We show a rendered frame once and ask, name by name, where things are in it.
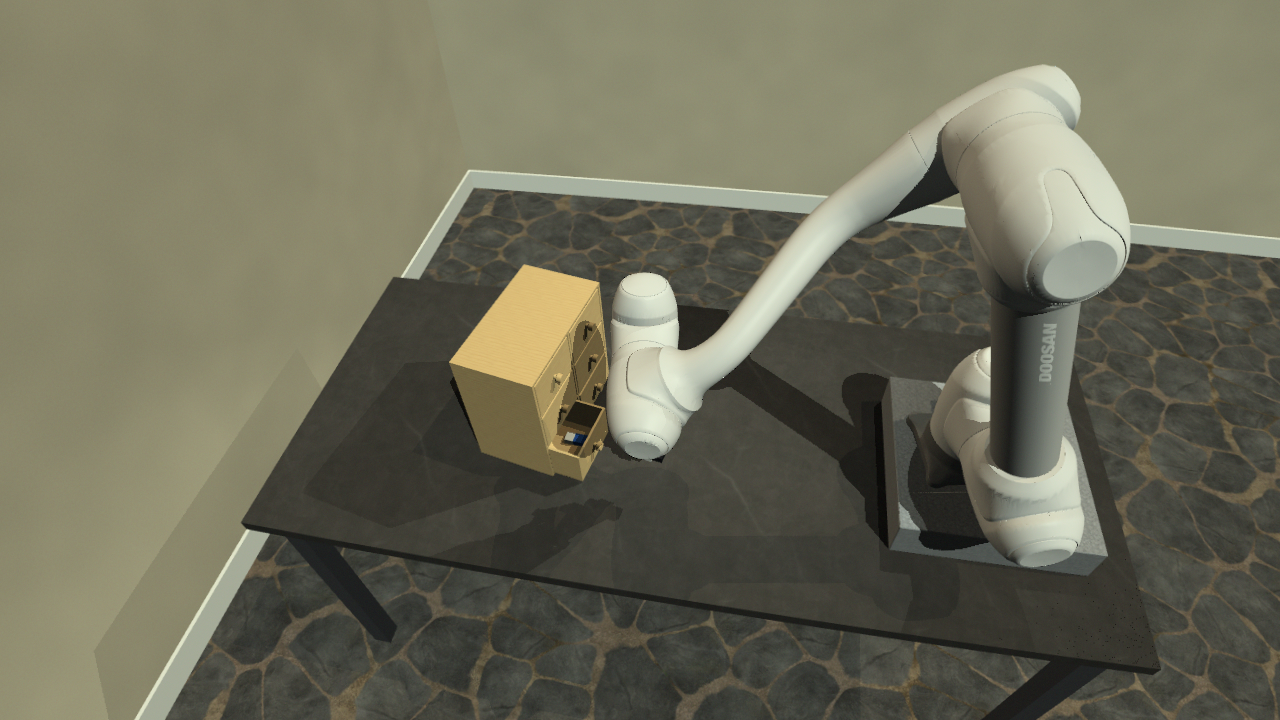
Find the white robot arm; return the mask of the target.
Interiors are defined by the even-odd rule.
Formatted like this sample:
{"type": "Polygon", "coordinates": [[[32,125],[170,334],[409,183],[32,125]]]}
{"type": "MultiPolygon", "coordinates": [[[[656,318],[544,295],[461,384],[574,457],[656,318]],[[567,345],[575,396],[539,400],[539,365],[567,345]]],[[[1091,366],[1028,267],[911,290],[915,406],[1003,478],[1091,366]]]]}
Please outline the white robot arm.
{"type": "Polygon", "coordinates": [[[1069,559],[1084,529],[1076,455],[1062,436],[1079,302],[1117,279],[1132,242],[1123,195],[1073,131],[1080,105],[1064,70],[1036,65],[938,108],[820,202],[694,348],[678,350],[668,281],[625,277],[612,305],[605,393],[614,443],[644,460],[668,454],[707,389],[753,352],[837,249],[960,193],[991,296],[991,346],[957,364],[934,413],[910,413],[908,424],[927,484],[966,483],[1004,559],[1024,568],[1069,559]]]}

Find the tan wooden chest of drawers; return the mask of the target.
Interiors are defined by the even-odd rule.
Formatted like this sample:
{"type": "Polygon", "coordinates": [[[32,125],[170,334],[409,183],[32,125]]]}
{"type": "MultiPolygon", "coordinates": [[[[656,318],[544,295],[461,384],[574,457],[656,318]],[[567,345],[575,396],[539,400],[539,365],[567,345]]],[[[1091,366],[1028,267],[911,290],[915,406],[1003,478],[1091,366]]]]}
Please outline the tan wooden chest of drawers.
{"type": "Polygon", "coordinates": [[[567,337],[580,400],[570,331],[595,291],[602,311],[599,282],[524,265],[451,359],[483,454],[554,477],[534,386],[567,337]]]}

